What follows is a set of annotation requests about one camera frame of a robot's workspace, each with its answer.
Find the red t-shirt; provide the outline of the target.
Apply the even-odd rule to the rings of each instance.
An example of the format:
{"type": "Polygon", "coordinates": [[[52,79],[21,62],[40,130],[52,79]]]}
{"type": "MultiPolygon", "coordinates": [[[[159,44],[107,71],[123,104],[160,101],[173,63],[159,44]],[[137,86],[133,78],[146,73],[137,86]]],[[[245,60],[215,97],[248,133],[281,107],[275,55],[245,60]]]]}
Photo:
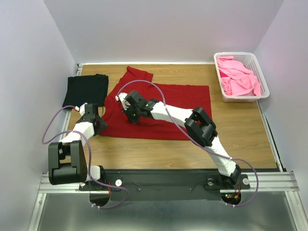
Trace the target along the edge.
{"type": "Polygon", "coordinates": [[[206,85],[152,84],[153,74],[128,66],[114,89],[105,98],[105,113],[102,119],[106,122],[100,135],[115,138],[178,140],[188,139],[179,129],[179,122],[173,123],[170,108],[163,108],[167,120],[156,120],[142,117],[137,123],[129,122],[122,112],[123,106],[116,101],[117,93],[130,93],[136,90],[146,100],[159,100],[162,105],[193,110],[201,107],[211,116],[210,88],[206,85]]]}

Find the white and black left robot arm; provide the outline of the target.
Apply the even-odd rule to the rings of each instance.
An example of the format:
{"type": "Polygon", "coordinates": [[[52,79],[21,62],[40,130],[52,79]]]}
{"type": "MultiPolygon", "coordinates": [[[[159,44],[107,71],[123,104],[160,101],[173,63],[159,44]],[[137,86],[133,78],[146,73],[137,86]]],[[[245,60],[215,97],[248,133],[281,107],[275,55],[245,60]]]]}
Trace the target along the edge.
{"type": "Polygon", "coordinates": [[[101,133],[107,124],[99,115],[97,104],[85,103],[75,107],[81,118],[72,131],[48,147],[49,181],[52,185],[85,183],[101,190],[107,185],[107,177],[100,166],[89,166],[83,146],[89,146],[89,139],[101,133]]]}

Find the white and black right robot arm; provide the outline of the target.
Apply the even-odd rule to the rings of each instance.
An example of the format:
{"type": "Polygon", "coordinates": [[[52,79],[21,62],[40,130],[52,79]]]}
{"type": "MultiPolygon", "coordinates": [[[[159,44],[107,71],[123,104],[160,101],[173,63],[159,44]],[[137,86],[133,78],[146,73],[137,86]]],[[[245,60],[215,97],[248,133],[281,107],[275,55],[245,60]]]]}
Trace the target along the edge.
{"type": "Polygon", "coordinates": [[[120,93],[116,100],[122,104],[122,111],[132,123],[144,118],[174,123],[180,129],[185,129],[188,138],[205,148],[217,166],[221,182],[226,188],[238,185],[241,168],[230,157],[221,144],[216,125],[201,107],[183,109],[166,105],[151,99],[146,100],[137,91],[120,93]]]}

